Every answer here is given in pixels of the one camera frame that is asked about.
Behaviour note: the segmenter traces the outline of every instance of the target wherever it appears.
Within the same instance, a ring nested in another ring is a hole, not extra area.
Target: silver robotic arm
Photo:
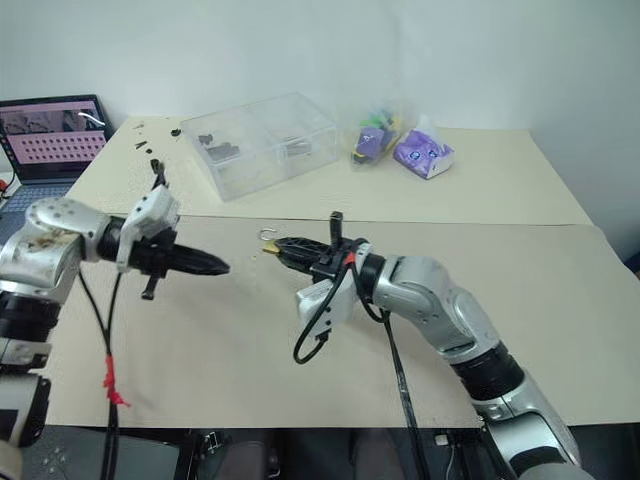
[[[20,478],[17,448],[36,441],[44,427],[51,382],[30,371],[47,363],[49,332],[81,262],[104,259],[120,272],[135,268],[149,275],[145,299],[153,299],[169,269],[229,271],[213,255],[174,244],[177,209],[163,170],[126,219],[68,198],[39,200],[27,209],[24,227],[0,252],[0,479]]]
[[[341,219],[334,212],[331,245],[290,237],[271,240],[264,249],[313,277],[314,285],[296,294],[304,331],[320,345],[332,328],[352,317],[359,298],[354,275],[344,277],[329,304],[326,299],[342,266],[353,262],[366,301],[411,321],[460,377],[484,420],[485,442],[502,475],[591,478],[578,468],[580,455],[571,432],[509,354],[477,300],[431,258],[385,259],[364,239],[342,238]],[[317,316],[320,307],[324,311]],[[311,329],[306,328],[309,322],[314,322]]]

